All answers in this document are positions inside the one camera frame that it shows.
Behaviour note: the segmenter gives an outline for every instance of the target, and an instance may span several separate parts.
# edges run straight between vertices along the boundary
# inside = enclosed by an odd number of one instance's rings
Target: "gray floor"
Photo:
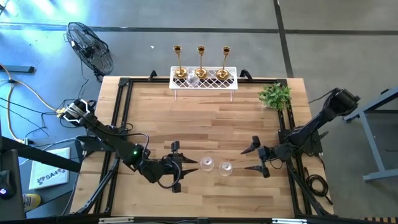
[[[397,30],[396,1],[356,0],[280,0],[286,29]],[[0,22],[66,24],[80,21],[89,26],[112,27],[218,27],[277,29],[271,0],[219,1],[18,1],[10,0]],[[52,106],[65,98],[77,97],[83,81],[80,60],[64,32],[37,30],[0,30],[0,62],[32,65],[34,75],[12,74],[28,83]],[[172,46],[183,47],[182,62],[198,63],[195,48],[207,47],[204,63],[219,65],[221,48],[231,47],[227,64],[248,69],[255,77],[286,77],[278,34],[143,33],[97,32],[108,43],[114,61],[111,75],[148,75],[156,70],[167,75],[176,64]],[[360,105],[377,97],[386,88],[398,85],[398,37],[381,35],[287,35],[294,77],[304,78],[309,99],[334,87],[347,88],[359,95]],[[96,99],[100,84],[92,71],[83,66],[90,81],[84,99]],[[5,98],[8,84],[0,87]],[[18,86],[13,102],[36,110],[48,111],[33,94]],[[313,114],[322,101],[311,104]],[[40,125],[40,115],[15,106],[16,112]],[[2,134],[11,137],[6,112],[0,108]],[[35,126],[12,115],[15,133],[23,138]],[[37,131],[30,137],[47,144],[84,134],[82,129],[66,129],[53,117],[45,119],[50,137]],[[359,121],[345,124],[341,119],[325,125],[329,131],[323,140],[326,175],[335,212],[341,217],[391,217],[398,211],[398,179],[365,184],[362,175],[377,170]],[[60,213],[65,199],[56,200],[29,214],[30,217]]]

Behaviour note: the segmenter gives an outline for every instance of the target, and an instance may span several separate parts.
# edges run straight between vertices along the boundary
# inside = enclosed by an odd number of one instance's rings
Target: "yellow cable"
[[[11,75],[10,75],[10,73],[8,72],[8,70],[6,69],[6,67],[5,67],[3,64],[1,64],[1,63],[0,63],[0,66],[2,66],[2,68],[4,69],[4,71],[6,71],[6,73],[7,73],[7,75],[8,75],[8,79],[9,79],[9,80],[12,80]],[[46,107],[50,108],[51,110],[55,111],[56,113],[59,113],[59,112],[58,112],[59,110],[56,110],[56,109],[52,108],[51,106],[49,106],[49,105],[39,96],[39,94],[37,94],[31,87],[29,87],[28,85],[26,85],[25,83],[23,83],[23,82],[21,82],[21,81],[17,81],[17,80],[15,80],[15,81],[18,82],[18,83],[20,83],[20,84],[22,84],[22,85],[24,85],[26,88],[28,88],[34,95],[36,95],[36,96],[38,97],[38,99],[39,99]],[[15,86],[14,86],[13,83],[10,83],[10,84],[11,84],[11,87],[10,87],[10,91],[9,91],[8,97],[7,97],[7,100],[8,100],[8,102],[7,102],[7,123],[8,123],[8,130],[10,130],[10,133],[11,133],[12,137],[13,137],[16,141],[23,143],[24,141],[21,140],[21,139],[18,139],[17,136],[14,134],[14,132],[13,132],[12,129],[11,129],[11,119],[10,119],[10,110],[9,110],[9,107],[10,107],[11,93],[12,93],[12,91],[13,91],[13,89],[14,89]]]

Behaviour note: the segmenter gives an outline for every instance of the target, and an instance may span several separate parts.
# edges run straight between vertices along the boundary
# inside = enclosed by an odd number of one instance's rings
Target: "electric fan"
[[[108,45],[98,38],[86,25],[70,22],[66,33],[69,44],[77,56],[94,71],[98,81],[113,70],[113,61]]]

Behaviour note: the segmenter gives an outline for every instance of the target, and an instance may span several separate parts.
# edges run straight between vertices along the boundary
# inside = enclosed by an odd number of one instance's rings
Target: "green plant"
[[[259,99],[264,106],[276,110],[283,110],[290,99],[290,88],[280,83],[265,85],[264,91],[259,92]]]

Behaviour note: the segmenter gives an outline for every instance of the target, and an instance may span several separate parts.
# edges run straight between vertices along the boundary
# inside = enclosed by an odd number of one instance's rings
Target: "butcher block tabletop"
[[[119,79],[104,77],[95,111],[104,124],[111,123]],[[287,83],[291,87],[295,124],[304,125],[312,116],[303,79],[288,78]],[[200,169],[199,163],[183,164],[184,169],[199,170],[186,175],[180,181],[182,192],[175,194],[171,189],[150,184],[138,172],[134,173],[121,163],[112,216],[294,217],[285,164],[275,169],[267,162],[271,176],[266,179],[260,172],[243,169],[259,165],[256,151],[240,155],[250,146],[252,136],[259,136],[265,146],[277,146],[279,143],[277,112],[264,108],[258,99],[262,87],[263,84],[239,84],[233,102],[230,102],[230,92],[225,90],[181,90],[174,101],[174,93],[169,90],[168,83],[134,83],[127,122],[134,126],[130,133],[140,132],[150,136],[150,157],[167,155],[170,144],[180,141],[178,152],[198,162],[210,156],[215,166],[205,172]],[[118,125],[121,123],[126,92],[123,92]],[[128,140],[144,144],[146,139],[131,136]],[[82,207],[97,188],[103,159],[103,152],[95,152],[83,161],[71,212]],[[303,156],[302,160],[309,174],[325,177],[318,158]],[[233,166],[232,174],[227,177],[218,171],[218,166],[224,161],[230,161]],[[279,168],[281,162],[273,161],[272,165]],[[172,177],[163,176],[160,181],[170,185]],[[304,211],[301,190],[297,184],[296,187],[300,208]],[[104,191],[101,211],[105,208],[108,190],[109,184]],[[333,207],[325,198],[317,197],[317,200],[333,213]]]

